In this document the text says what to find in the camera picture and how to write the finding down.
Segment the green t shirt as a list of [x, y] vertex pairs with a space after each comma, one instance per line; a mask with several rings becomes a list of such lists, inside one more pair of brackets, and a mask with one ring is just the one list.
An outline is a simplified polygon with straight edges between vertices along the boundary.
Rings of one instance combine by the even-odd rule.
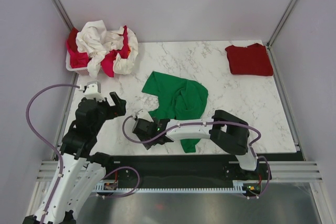
[[152, 72], [142, 92], [154, 95], [159, 106], [149, 114], [158, 120], [193, 120], [203, 115], [208, 90], [194, 80], [188, 80], [160, 72]]

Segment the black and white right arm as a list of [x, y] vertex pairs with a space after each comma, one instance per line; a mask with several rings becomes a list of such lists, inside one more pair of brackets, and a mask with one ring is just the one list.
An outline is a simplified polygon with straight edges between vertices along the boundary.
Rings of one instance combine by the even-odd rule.
[[248, 179], [259, 173], [257, 155], [248, 138], [253, 128], [244, 120], [223, 110], [206, 119], [155, 119], [145, 110], [135, 116], [132, 133], [146, 149], [182, 140], [211, 140], [224, 152], [236, 156], [241, 174]]

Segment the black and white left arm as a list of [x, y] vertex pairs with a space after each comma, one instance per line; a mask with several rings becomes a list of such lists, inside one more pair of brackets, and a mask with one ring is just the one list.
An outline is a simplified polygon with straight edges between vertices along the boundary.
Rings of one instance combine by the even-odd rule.
[[96, 184], [114, 175], [110, 155], [90, 154], [105, 121], [126, 113], [126, 100], [115, 92], [109, 95], [113, 105], [99, 92], [85, 94], [78, 104], [75, 120], [62, 139], [57, 168], [45, 198], [33, 215], [25, 217], [24, 223], [76, 223]]

